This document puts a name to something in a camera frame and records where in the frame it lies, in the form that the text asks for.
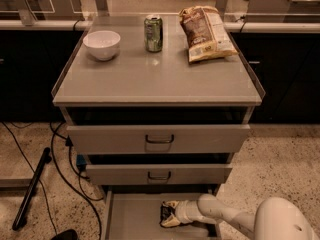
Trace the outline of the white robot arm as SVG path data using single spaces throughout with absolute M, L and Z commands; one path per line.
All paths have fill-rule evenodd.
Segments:
M 264 200 L 254 215 L 232 208 L 212 194 L 161 205 L 160 225 L 164 228 L 193 222 L 215 224 L 219 220 L 251 240 L 320 240 L 300 209 L 280 197 Z

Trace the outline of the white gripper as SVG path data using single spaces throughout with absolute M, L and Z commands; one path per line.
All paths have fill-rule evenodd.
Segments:
M 184 200 L 184 201 L 164 201 L 162 203 L 165 207 L 171 207 L 175 209 L 175 217 L 169 217 L 160 222 L 160 226 L 164 228 L 173 228 L 182 224 L 192 223 L 194 221 L 200 221 L 203 215 L 198 209 L 196 201 Z

